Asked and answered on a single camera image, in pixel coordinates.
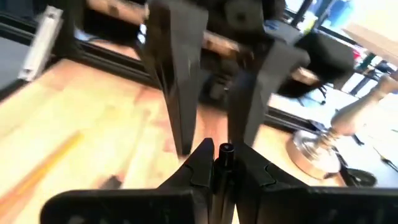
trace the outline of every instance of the orange pencil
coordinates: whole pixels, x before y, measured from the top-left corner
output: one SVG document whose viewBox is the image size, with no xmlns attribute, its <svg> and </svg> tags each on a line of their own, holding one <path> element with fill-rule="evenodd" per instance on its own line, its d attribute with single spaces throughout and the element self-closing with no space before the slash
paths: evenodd
<svg viewBox="0 0 398 224">
<path fill-rule="evenodd" d="M 48 172 L 66 155 L 70 149 L 81 139 L 79 131 L 73 133 L 59 147 L 49 155 L 43 163 L 27 174 L 14 188 L 0 198 L 0 218 L 4 217 L 12 207 L 23 200 L 27 193 L 31 192 Z"/>
</svg>

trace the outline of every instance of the black robotic gripper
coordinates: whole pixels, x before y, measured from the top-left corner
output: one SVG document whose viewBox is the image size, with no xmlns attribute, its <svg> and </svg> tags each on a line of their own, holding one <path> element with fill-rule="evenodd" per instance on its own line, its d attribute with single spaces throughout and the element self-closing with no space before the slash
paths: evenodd
<svg viewBox="0 0 398 224">
<path fill-rule="evenodd" d="M 157 189 L 72 190 L 51 198 L 41 224 L 395 223 L 394 190 L 309 187 L 245 144 L 204 139 Z"/>
</svg>

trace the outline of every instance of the black rod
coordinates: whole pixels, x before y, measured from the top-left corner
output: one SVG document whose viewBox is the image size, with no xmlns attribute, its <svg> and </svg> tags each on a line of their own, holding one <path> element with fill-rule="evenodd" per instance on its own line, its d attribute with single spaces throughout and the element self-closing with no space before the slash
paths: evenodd
<svg viewBox="0 0 398 224">
<path fill-rule="evenodd" d="M 330 9 L 335 4 L 335 2 L 336 2 L 336 0 L 331 0 L 328 3 L 328 5 L 326 6 L 326 8 L 324 9 L 324 11 L 319 12 L 319 17 L 318 17 L 317 21 L 315 21 L 315 23 L 313 24 L 311 30 L 318 29 L 323 24 L 323 22 L 325 22 L 329 18 Z"/>
<path fill-rule="evenodd" d="M 290 23 L 291 26 L 297 27 L 297 24 L 303 19 L 305 13 L 308 11 L 312 4 L 313 0 L 304 0 L 303 4 L 300 6 L 300 9 L 296 13 L 293 21 Z"/>
<path fill-rule="evenodd" d="M 220 145 L 219 155 L 213 164 L 210 224 L 230 224 L 234 215 L 234 146 Z"/>
</svg>

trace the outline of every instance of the wooden table surface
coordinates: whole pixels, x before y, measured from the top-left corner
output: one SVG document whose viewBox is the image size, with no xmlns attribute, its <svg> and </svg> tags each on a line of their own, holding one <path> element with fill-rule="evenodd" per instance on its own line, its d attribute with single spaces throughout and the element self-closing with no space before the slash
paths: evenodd
<svg viewBox="0 0 398 224">
<path fill-rule="evenodd" d="M 270 105 L 305 113 L 276 95 Z M 223 112 L 199 106 L 193 147 L 205 137 L 225 142 L 226 122 Z M 97 189 L 111 175 L 125 189 L 156 188 L 183 162 L 161 91 L 69 60 L 3 101 L 0 123 L 0 223 L 39 223 L 50 197 Z M 253 148 L 308 185 L 342 184 L 296 168 L 289 137 L 262 126 Z"/>
</svg>

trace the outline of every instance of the brass candlestick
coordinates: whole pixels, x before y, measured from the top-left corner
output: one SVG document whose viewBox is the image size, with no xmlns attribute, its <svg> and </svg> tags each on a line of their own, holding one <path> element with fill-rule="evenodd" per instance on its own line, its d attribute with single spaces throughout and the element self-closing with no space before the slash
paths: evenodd
<svg viewBox="0 0 398 224">
<path fill-rule="evenodd" d="M 340 162 L 332 149 L 341 136 L 352 136 L 363 127 L 376 105 L 398 90 L 398 72 L 384 75 L 364 97 L 345 106 L 331 119 L 331 128 L 315 135 L 297 131 L 287 143 L 290 159 L 298 168 L 316 179 L 325 179 L 340 171 Z"/>
</svg>

